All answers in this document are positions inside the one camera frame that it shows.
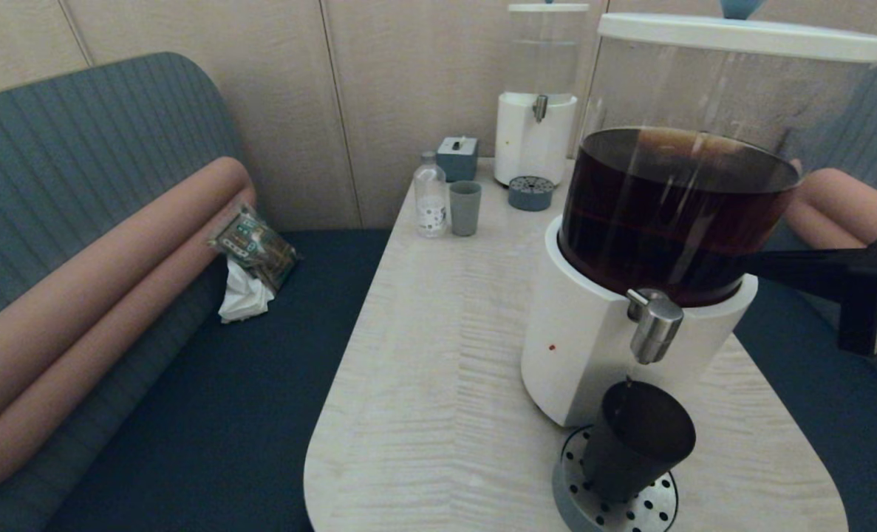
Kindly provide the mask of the large dark tea dispenser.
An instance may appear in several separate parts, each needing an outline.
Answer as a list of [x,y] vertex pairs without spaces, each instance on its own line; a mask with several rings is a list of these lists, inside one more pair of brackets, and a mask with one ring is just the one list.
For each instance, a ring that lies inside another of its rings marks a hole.
[[877,65],[877,35],[779,21],[607,13],[589,125],[544,233],[520,358],[563,427],[615,383],[680,394],[750,307],[809,140]]

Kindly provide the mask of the black tapered cup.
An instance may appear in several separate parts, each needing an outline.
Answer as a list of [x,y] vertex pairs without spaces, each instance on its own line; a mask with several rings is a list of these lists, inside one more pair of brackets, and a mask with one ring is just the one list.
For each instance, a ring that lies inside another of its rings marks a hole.
[[601,398],[584,448],[584,478],[610,502],[634,497],[695,449],[691,415],[668,392],[642,381],[620,381]]

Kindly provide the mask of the grey-blue cup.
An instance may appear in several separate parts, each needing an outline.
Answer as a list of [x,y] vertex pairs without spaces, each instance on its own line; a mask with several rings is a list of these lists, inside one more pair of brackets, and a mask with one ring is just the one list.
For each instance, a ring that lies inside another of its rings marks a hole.
[[458,181],[449,185],[451,231],[455,236],[468,238],[477,232],[482,199],[482,186],[473,181]]

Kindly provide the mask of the pink right bolster cushion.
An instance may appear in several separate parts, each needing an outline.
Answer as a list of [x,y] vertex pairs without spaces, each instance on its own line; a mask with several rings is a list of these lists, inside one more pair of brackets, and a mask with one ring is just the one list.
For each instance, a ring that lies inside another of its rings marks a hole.
[[806,176],[785,213],[815,249],[858,249],[877,240],[877,189],[835,168]]

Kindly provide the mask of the pink bolster cushion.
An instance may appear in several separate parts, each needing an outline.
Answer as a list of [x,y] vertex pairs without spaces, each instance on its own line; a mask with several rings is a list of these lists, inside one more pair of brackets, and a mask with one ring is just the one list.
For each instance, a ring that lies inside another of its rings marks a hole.
[[815,249],[858,249],[877,240],[877,189],[835,168],[806,176],[785,213]]
[[245,166],[222,156],[0,310],[0,484],[215,259],[206,239],[228,210],[255,198]]

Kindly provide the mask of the teal right bench sofa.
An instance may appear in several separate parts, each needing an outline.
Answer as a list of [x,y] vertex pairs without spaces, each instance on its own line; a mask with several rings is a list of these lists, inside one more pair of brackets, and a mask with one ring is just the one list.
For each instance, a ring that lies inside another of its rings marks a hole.
[[[808,146],[807,175],[835,168],[877,189],[877,67],[826,138]],[[767,249],[815,248],[784,216]],[[762,282],[737,336],[826,465],[850,532],[877,532],[877,356],[840,350],[838,318],[836,303]]]

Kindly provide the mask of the teal bench sofa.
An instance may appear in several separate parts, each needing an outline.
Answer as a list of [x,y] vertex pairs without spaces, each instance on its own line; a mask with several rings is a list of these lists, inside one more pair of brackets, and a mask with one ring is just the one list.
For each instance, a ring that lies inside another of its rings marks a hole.
[[[877,189],[877,67],[826,138],[808,146],[807,175],[835,168]],[[767,249],[815,248],[784,216]],[[762,282],[737,336],[826,465],[850,532],[877,532],[877,356],[840,350],[838,318],[836,303]]]
[[[73,251],[242,150],[188,58],[161,52],[0,93],[0,309]],[[311,434],[388,230],[299,231],[275,307],[221,324],[218,257],[0,484],[0,532],[314,532]]]

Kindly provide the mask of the small blue-grey perforated drip tray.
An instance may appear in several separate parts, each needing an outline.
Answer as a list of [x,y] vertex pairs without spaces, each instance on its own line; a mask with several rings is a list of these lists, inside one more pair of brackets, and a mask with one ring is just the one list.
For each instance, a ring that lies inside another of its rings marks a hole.
[[507,202],[512,208],[539,212],[552,205],[554,182],[539,176],[524,175],[513,178],[508,184]]

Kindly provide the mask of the small clear water dispenser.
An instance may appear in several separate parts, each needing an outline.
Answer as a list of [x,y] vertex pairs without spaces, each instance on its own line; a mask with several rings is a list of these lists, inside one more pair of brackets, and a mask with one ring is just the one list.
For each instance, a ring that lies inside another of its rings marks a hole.
[[496,108],[499,184],[542,177],[560,184],[576,120],[585,3],[509,4],[505,85]]

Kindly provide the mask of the large blue-grey perforated drip tray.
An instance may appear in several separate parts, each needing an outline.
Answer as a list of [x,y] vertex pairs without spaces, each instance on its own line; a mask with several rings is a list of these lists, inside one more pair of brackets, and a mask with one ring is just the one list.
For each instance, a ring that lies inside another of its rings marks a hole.
[[554,504],[570,532],[670,532],[679,491],[669,471],[626,502],[600,498],[584,478],[583,453],[590,425],[570,432],[553,468]]

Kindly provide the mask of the blue-grey tissue box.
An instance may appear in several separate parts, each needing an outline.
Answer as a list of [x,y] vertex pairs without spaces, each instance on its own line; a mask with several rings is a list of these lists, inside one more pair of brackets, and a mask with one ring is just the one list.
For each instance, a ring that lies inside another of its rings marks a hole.
[[436,163],[445,172],[447,183],[473,181],[477,172],[479,139],[473,136],[447,136],[436,151]]

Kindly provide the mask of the clear plastic bottle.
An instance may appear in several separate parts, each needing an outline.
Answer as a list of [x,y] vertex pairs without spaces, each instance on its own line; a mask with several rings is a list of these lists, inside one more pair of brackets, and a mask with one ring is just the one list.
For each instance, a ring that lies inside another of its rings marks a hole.
[[422,152],[412,175],[415,221],[423,238],[441,238],[448,227],[447,175],[438,166],[434,151]]

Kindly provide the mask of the green snack packet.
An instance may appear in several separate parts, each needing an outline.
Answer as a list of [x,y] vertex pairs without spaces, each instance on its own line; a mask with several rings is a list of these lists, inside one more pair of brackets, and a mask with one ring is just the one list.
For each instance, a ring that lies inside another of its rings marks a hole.
[[301,255],[248,202],[230,206],[208,235],[208,245],[277,294]]

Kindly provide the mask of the crumpled white tissue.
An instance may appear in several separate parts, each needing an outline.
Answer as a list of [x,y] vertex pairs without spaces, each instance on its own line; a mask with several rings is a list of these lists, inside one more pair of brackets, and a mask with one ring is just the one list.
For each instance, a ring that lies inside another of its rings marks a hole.
[[222,324],[242,322],[268,311],[276,294],[259,277],[228,259],[228,279],[218,314]]

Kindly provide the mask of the teal left bench sofa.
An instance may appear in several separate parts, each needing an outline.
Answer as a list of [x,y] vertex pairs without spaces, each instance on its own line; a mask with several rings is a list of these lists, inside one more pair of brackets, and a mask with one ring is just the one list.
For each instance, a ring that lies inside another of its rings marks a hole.
[[[188,58],[161,52],[0,93],[0,309],[73,251],[242,150]],[[388,230],[299,231],[275,307],[221,324],[218,257],[0,484],[0,532],[314,532],[311,434]]]

